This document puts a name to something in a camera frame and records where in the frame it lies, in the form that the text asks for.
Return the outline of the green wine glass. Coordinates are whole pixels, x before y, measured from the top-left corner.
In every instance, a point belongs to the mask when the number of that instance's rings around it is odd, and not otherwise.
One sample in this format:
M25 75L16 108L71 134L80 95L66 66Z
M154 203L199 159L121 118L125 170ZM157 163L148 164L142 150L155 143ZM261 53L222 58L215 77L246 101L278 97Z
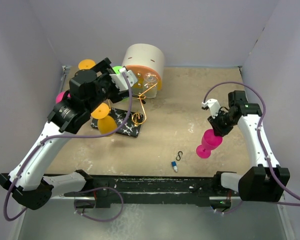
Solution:
M114 71L115 74L120 74L120 69L122 69L123 67L120 65L117 66L113 66L112 69Z

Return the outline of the pink wine glass front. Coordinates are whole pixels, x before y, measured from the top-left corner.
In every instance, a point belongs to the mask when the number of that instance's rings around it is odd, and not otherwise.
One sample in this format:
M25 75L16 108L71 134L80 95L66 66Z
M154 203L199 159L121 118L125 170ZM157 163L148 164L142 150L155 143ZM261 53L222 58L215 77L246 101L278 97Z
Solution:
M208 129L204 132L201 144L196 148L196 154L202 158L207 159L210 157L211 152L218 148L223 142L221 136L216 136L213 129Z

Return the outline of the pink wine glass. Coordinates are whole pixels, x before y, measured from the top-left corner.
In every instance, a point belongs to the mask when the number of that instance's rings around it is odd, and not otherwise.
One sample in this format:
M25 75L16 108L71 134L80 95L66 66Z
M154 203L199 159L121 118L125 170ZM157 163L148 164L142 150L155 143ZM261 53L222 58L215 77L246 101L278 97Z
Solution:
M57 97L55 99L55 103L57 104L57 103L61 102L62 100L70 98L70 97L71 97L71 95L69 92L62 91L57 95Z
M202 158L207 159L210 157L211 152L218 148L223 142L221 136L216 136L213 129L208 129L204 132L201 144L196 148L196 154Z

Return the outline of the orange wine glass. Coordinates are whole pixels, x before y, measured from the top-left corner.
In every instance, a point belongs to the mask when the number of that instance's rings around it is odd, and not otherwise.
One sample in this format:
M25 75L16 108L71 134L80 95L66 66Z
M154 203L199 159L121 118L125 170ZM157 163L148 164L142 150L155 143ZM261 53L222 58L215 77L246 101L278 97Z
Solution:
M109 115L110 107L106 103L101 103L92 113L91 117L97 120L97 128L102 135L115 133L118 128L116 121Z
M89 70L96 65L96 62L93 59L84 59L79 62L79 70Z

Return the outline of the clear wine glass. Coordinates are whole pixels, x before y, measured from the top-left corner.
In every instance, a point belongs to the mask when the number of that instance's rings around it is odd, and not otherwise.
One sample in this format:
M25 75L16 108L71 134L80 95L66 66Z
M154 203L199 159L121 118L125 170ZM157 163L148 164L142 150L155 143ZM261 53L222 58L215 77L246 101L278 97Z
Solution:
M147 73L144 76L142 83L142 92L144 92L144 96L148 99L153 99L157 96L158 91L158 78L153 73Z

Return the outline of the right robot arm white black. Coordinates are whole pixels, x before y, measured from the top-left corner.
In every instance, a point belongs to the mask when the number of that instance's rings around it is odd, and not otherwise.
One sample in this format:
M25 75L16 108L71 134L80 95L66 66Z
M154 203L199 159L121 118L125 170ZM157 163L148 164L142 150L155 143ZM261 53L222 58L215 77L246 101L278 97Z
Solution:
M277 203L290 179L287 168L281 167L271 150L263 127L262 110L257 103L250 103L243 90L228 94L228 108L222 110L216 99L203 100L203 110L210 111L207 119L214 136L225 137L237 126L241 131L250 169L239 175L235 172L219 171L212 183L212 190L218 196L229 190L237 192L243 201Z

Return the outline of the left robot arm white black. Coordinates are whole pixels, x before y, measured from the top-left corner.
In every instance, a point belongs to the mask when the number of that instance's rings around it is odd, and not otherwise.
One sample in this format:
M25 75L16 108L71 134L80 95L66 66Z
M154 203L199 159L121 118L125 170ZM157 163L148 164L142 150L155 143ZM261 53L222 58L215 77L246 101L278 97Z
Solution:
M0 174L0 185L7 190L6 199L12 197L20 205L37 210L54 196L71 192L91 194L93 179L83 170L58 176L47 176L45 172L70 139L80 138L78 131L100 104L131 98L132 86L137 81L125 66L115 73L108 58L89 69L78 70L29 152L10 173Z

